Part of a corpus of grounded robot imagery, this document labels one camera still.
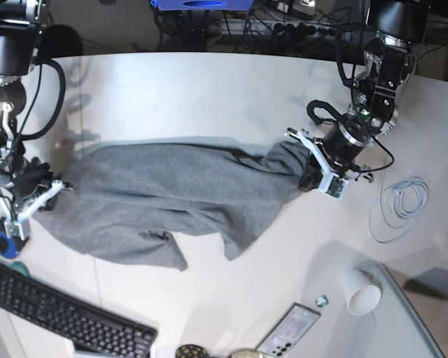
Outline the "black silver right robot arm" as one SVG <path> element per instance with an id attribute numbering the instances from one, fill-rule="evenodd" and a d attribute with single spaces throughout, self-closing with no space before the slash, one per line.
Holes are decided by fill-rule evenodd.
<path id="1" fill-rule="evenodd" d="M 0 1 L 0 98 L 12 106 L 10 118 L 1 116 L 1 123 L 11 126 L 11 147 L 0 157 L 0 178 L 10 178 L 9 192 L 13 196 L 13 208 L 18 209 L 26 200 L 52 187 L 49 164 L 33 160 L 25 162 L 24 141 L 44 136 L 55 124 L 64 102 L 66 80 L 62 67 L 51 58 L 44 57 L 39 49 L 43 30 L 48 23 L 47 1 Z M 24 134 L 16 127 L 16 114 L 26 103 L 26 94 L 14 98 L 7 91 L 22 86 L 21 78 L 43 64 L 57 72 L 60 89 L 52 117 L 40 131 Z"/>

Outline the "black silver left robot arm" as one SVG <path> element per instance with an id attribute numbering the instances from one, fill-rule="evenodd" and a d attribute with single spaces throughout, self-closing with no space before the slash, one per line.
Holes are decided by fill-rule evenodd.
<path id="1" fill-rule="evenodd" d="M 429 8 L 428 1 L 363 1 L 361 20 L 337 27 L 335 59 L 342 84 L 350 91 L 350 104 L 342 114 L 325 101 L 308 103 L 312 122 L 330 125 L 330 129 L 322 138 L 311 138 L 304 130 L 294 135 L 309 151 L 300 191 L 316 189 L 340 199 L 351 180 L 373 181 L 374 173 L 387 168 L 371 169 L 355 160 L 367 146 L 378 145 L 379 137 L 394 130 L 398 95 L 417 66 L 410 46 L 424 40 Z M 347 33 L 357 35 L 363 49 L 360 74 L 346 75 L 343 68 Z"/>

